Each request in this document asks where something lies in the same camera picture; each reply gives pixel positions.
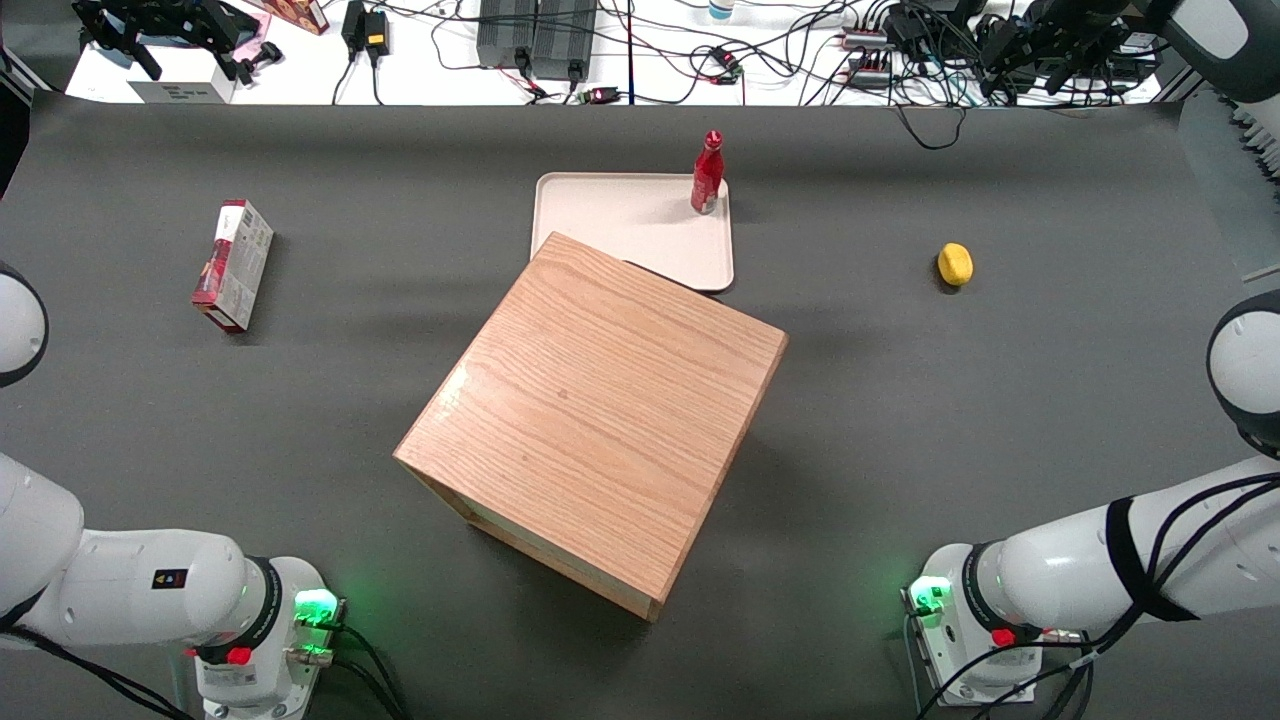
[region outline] red bottle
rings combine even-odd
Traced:
[[[689,197],[689,204],[703,215],[710,215],[716,210],[719,183],[724,177],[724,158],[719,154],[723,142],[724,136],[718,129],[707,133],[703,154],[694,163],[694,193]]]

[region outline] red button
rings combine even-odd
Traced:
[[[253,655],[253,651],[247,647],[233,647],[227,651],[227,662],[230,665],[248,665],[251,655]]]
[[[996,643],[996,647],[1009,647],[1018,642],[1018,638],[1009,628],[996,628],[991,632],[991,642]]]

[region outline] white table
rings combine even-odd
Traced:
[[[246,12],[260,12],[241,3],[228,0]],[[625,0],[602,0],[603,8],[625,9]],[[401,8],[415,10],[428,10],[435,15],[401,17],[388,12],[388,24],[390,27],[392,54],[383,58],[379,65],[379,96],[387,105],[520,105],[530,100],[526,90],[521,88],[512,78],[506,77],[497,69],[448,69],[442,65],[443,59],[451,67],[468,67],[477,64],[475,51],[476,24],[474,22],[460,22],[445,19],[454,12],[454,1],[434,3],[433,0],[403,0],[392,3]],[[1019,9],[1025,0],[1019,0]],[[870,0],[860,0],[855,9],[865,10],[872,5]],[[479,13],[479,0],[462,0],[458,13],[465,18],[474,18]],[[684,104],[686,105],[797,105],[808,100],[814,90],[822,87],[822,81],[813,79],[805,83],[805,73],[797,73],[791,78],[780,78],[771,73],[759,58],[748,58],[742,61],[745,76],[736,86],[716,86],[709,82],[696,82],[681,74],[680,70],[690,73],[687,60],[672,58],[671,63],[659,56],[643,44],[652,44],[666,51],[690,53],[700,45],[717,45],[721,41],[713,36],[676,31],[657,27],[646,20],[664,24],[682,26],[695,31],[718,33],[748,42],[764,42],[783,33],[800,15],[810,13],[813,8],[820,6],[818,0],[799,0],[795,4],[787,0],[739,0],[733,17],[719,23],[713,20],[705,8],[691,8],[677,0],[635,0],[635,19],[632,22],[632,35],[636,38],[634,47],[635,63],[635,92],[637,95],[659,99],[677,100],[690,91],[692,92]],[[230,102],[236,105],[328,105],[334,94],[334,86],[342,77],[347,67],[347,49],[343,45],[339,31],[342,17],[346,9],[346,0],[334,0],[326,14],[330,27],[323,36],[314,36],[297,28],[279,18],[273,18],[268,28],[268,40],[275,42],[284,53],[284,61],[278,65],[264,67],[252,86],[238,87]],[[993,0],[986,12],[1007,14],[1009,3]],[[803,33],[791,36],[791,58],[804,68],[822,78],[829,77],[845,60],[847,53],[840,49],[835,35],[840,32],[841,19],[833,15],[820,22],[810,33],[809,49],[800,56]],[[595,29],[600,33],[595,38],[591,69],[588,81],[581,88],[598,86],[616,86],[627,90],[627,31],[622,22],[605,14],[604,10],[596,13]],[[785,45],[782,41],[772,42],[765,49],[773,55],[782,56]],[[165,58],[172,58],[175,53],[204,53],[193,49],[159,47],[152,50],[161,68]],[[714,63],[708,63],[707,70],[716,72]],[[141,102],[137,94],[129,87],[128,79],[143,79],[146,76],[134,64],[129,69],[120,68],[111,60],[102,56],[95,46],[90,46],[81,56],[76,73],[67,86],[67,94],[97,100],[101,102]],[[552,94],[563,94],[568,88],[567,82],[539,83]],[[965,85],[956,81],[955,85]],[[832,86],[828,100],[835,99],[838,87]],[[1134,88],[1125,96],[1125,102],[1147,102],[1158,91],[1155,77],[1148,78],[1142,86]],[[940,83],[927,81],[910,81],[904,88],[910,97],[916,101],[928,102],[932,97],[942,97]],[[980,100],[977,83],[968,83],[968,96],[974,101]],[[543,102],[558,102],[562,97],[545,100]],[[1048,97],[1041,94],[1029,94],[1020,97],[1023,105],[1048,105],[1059,104],[1068,99],[1068,94],[1059,94]],[[820,104],[822,95],[814,100],[814,105]],[[372,68],[369,58],[361,54],[356,67],[339,88],[338,104],[340,105],[372,105]],[[636,104],[646,104],[637,100]],[[887,97],[883,92],[878,95],[859,92],[847,88],[835,100],[838,105],[884,105]]]

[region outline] wood grain surface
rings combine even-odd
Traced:
[[[786,342],[552,234],[394,456],[468,521],[653,620]]]

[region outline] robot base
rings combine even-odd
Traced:
[[[929,596],[928,602],[934,610],[931,615],[913,619],[916,647],[924,659],[934,691],[974,659],[996,648],[991,642],[991,633],[978,624],[960,589],[961,569],[972,550],[972,544],[948,544],[940,548],[925,561],[920,578],[902,591],[908,612],[916,612],[919,603],[916,597],[920,593]],[[973,706],[992,702],[1018,683],[1034,678],[1039,667],[1038,647],[995,655],[947,685],[938,703]],[[1021,694],[1010,697],[1005,702],[1034,700],[1036,685],[1029,685]]]
[[[320,573],[297,557],[273,557],[280,575],[282,607],[266,639],[253,650],[251,665],[212,666],[196,659],[196,680],[206,717],[216,720],[298,720],[307,711],[320,669],[287,661],[284,651],[314,644],[329,647],[328,630],[294,620],[293,598],[301,591],[324,588]],[[278,662],[278,666],[269,664]],[[276,682],[271,685],[271,678]],[[268,689],[262,691],[262,685]]]

